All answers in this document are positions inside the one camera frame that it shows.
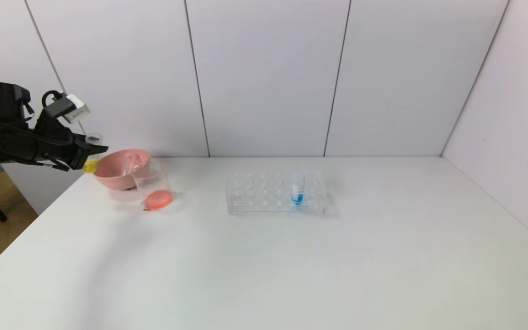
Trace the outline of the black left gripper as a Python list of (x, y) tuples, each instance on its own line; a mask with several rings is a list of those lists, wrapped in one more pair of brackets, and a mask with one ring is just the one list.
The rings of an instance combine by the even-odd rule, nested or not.
[(35, 129), (37, 166), (59, 171), (80, 170), (89, 156), (107, 152), (108, 146), (86, 143), (71, 129)]

